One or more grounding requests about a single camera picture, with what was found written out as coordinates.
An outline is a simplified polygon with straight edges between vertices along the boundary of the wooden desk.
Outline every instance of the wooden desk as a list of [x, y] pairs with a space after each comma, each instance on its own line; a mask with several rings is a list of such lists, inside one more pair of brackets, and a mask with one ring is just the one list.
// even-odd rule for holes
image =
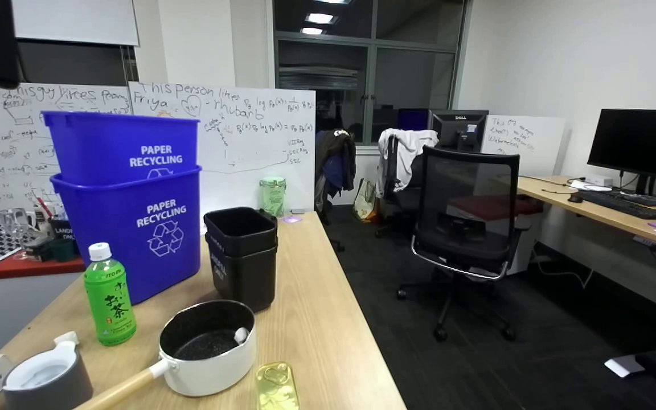
[[[278, 239], [276, 300], [256, 315], [256, 365], [292, 365], [301, 408], [406, 408], [316, 214], [280, 223]], [[2, 353], [21, 362], [77, 330], [97, 395], [156, 360], [160, 330], [180, 307], [215, 297], [206, 250], [200, 264], [194, 278], [133, 307], [138, 333], [121, 346], [96, 343], [82, 285], [72, 282]], [[182, 398], [155, 380], [119, 408], [256, 408], [256, 365], [215, 397]]]
[[624, 230], [629, 234], [636, 234], [656, 244], [656, 230], [649, 229], [649, 220], [637, 220], [637, 217], [631, 217], [610, 207], [600, 207], [588, 200], [570, 204], [567, 199], [571, 189], [562, 185], [565, 181], [567, 177], [548, 177], [548, 181], [518, 177], [516, 195], [537, 199], [541, 204], [562, 207], [567, 213], [580, 214], [586, 220], [598, 221], [603, 225]]

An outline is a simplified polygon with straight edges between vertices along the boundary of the ceiling light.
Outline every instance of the ceiling light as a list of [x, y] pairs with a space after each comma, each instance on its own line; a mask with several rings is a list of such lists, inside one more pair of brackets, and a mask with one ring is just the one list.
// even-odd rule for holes
[[326, 3], [326, 5], [349, 5], [351, 0], [319, 0], [319, 3]]
[[323, 35], [321, 28], [301, 28], [301, 32], [307, 35], [307, 37], [319, 37], [319, 35]]
[[329, 25], [332, 24], [332, 13], [307, 13], [305, 21], [309, 21], [313, 25]]

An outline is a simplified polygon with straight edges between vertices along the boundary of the cup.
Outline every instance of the cup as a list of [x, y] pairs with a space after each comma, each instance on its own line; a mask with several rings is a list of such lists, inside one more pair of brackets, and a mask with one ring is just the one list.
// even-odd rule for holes
[[0, 238], [23, 242], [28, 229], [25, 207], [0, 209]]
[[285, 214], [285, 192], [286, 181], [285, 177], [261, 177], [260, 181], [260, 209], [270, 217]]
[[74, 408], [94, 395], [82, 359], [74, 352], [77, 336], [65, 333], [55, 343], [51, 352], [28, 359], [6, 377], [2, 393], [8, 410]]

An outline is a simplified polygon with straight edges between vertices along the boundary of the pot handle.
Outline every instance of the pot handle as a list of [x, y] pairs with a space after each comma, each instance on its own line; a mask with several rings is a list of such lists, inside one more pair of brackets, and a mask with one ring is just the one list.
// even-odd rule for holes
[[115, 404], [121, 404], [124, 397], [129, 397], [131, 393], [138, 393], [141, 388], [146, 388], [149, 380], [163, 377], [171, 368], [176, 368], [178, 360], [173, 359], [161, 359], [156, 365], [129, 377], [128, 380], [122, 380], [121, 385], [114, 385], [108, 390], [104, 390], [103, 395], [84, 401], [82, 406], [77, 406], [77, 410], [99, 410], [99, 408], [114, 408]]

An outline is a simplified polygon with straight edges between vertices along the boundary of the computer monitor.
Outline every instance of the computer monitor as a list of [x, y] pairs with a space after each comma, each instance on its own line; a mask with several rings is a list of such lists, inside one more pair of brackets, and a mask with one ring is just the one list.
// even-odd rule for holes
[[637, 192], [656, 177], [656, 109], [600, 109], [588, 164], [637, 173]]
[[426, 130], [427, 109], [397, 109], [399, 130]]
[[433, 111], [430, 127], [438, 133], [438, 148], [481, 154], [488, 115], [484, 109]]

